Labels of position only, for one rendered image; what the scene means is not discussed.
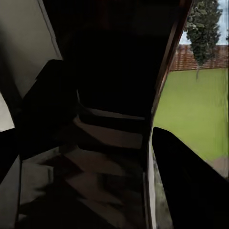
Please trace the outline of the bottle of coffee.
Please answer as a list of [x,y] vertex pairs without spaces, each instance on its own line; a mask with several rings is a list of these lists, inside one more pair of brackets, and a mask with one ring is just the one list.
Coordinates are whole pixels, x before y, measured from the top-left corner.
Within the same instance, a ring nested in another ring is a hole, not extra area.
[[14,229],[156,229],[153,122],[194,1],[0,0]]

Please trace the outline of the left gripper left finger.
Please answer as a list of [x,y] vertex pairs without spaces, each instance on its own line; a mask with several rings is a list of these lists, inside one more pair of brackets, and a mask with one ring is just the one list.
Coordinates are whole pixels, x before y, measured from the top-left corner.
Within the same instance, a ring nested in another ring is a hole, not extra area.
[[19,155],[16,129],[0,132],[0,184]]

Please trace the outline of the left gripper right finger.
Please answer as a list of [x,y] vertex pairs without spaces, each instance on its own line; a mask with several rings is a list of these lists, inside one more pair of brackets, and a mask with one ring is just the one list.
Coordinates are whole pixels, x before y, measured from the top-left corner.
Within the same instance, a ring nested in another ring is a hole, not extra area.
[[151,143],[174,229],[229,229],[229,182],[169,131]]

